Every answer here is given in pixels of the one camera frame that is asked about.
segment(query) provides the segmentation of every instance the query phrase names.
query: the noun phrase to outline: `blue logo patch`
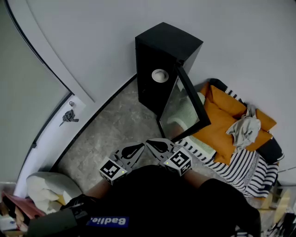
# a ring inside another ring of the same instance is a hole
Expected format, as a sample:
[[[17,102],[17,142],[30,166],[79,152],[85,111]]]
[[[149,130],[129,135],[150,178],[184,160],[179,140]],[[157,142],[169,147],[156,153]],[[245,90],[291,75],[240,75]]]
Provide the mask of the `blue logo patch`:
[[[129,217],[91,217],[86,225],[109,228],[127,228],[129,226],[129,219]]]

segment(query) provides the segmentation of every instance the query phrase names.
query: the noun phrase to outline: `orange pillow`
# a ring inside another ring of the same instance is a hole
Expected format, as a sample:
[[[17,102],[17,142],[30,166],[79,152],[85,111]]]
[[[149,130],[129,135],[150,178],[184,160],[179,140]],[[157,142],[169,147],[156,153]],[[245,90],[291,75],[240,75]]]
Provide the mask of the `orange pillow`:
[[[231,157],[230,159],[227,159],[217,152],[214,158],[214,162],[220,162],[229,166],[231,162]]]
[[[225,163],[230,163],[231,155],[235,150],[233,136],[226,134],[227,129],[236,122],[227,112],[219,109],[217,105],[206,98],[204,108],[211,121],[206,126],[193,134],[194,137],[208,144],[225,158]]]
[[[209,82],[206,82],[203,88],[200,90],[200,93],[206,97],[209,89],[210,89],[210,84]]]
[[[258,136],[255,139],[254,143],[251,143],[246,147],[248,151],[255,151],[257,150],[260,146],[268,142],[269,139],[272,138],[272,135],[266,131],[263,131],[262,129],[259,130]]]
[[[246,114],[247,108],[232,96],[215,86],[210,86],[210,91],[212,92],[212,102],[232,117],[240,119],[243,114]]]
[[[269,131],[274,125],[277,124],[276,121],[259,109],[256,109],[256,117],[261,121],[261,129],[264,131]]]

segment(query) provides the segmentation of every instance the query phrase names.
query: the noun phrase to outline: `white wall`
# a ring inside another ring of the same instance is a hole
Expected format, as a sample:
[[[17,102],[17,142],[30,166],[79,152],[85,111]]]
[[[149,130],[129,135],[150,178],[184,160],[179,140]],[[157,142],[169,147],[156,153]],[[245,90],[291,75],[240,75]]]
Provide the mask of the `white wall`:
[[[219,78],[273,117],[278,123],[273,134],[286,155],[281,169],[296,166],[294,0],[27,2],[49,44],[97,108],[136,73],[136,35],[165,21],[203,40],[189,75],[193,84]]]
[[[0,0],[0,191],[17,181],[27,153],[69,93],[15,28]]]

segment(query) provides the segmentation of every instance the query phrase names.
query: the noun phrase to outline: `black and white striped fabric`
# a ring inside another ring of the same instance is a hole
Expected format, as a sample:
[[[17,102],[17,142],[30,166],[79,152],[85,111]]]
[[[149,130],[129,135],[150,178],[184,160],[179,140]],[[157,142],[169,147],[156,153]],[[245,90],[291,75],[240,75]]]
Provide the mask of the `black and white striped fabric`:
[[[225,93],[229,94],[236,100],[243,103],[241,98],[235,94],[228,87]],[[278,174],[277,164],[267,164],[266,161],[256,151],[242,151],[233,154],[231,157],[230,165],[220,162],[214,162],[214,158],[207,158],[199,150],[193,148],[194,144],[189,144],[193,141],[180,140],[176,144],[180,144],[191,152],[197,159],[199,159],[205,166],[214,170],[218,175],[226,180],[227,183],[234,186],[241,191],[245,197],[267,197],[269,190],[275,183]],[[254,160],[258,161],[255,166],[253,175],[246,185],[244,179],[251,167]]]

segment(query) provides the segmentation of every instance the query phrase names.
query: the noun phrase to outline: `open cabinet door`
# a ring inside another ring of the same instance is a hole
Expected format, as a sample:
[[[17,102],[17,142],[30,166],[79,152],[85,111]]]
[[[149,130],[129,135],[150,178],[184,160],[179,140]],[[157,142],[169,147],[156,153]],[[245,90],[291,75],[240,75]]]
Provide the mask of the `open cabinet door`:
[[[194,134],[210,125],[210,119],[204,109],[204,100],[195,91],[187,73],[181,65],[175,64],[178,77],[163,112],[157,122],[162,136],[172,142]]]

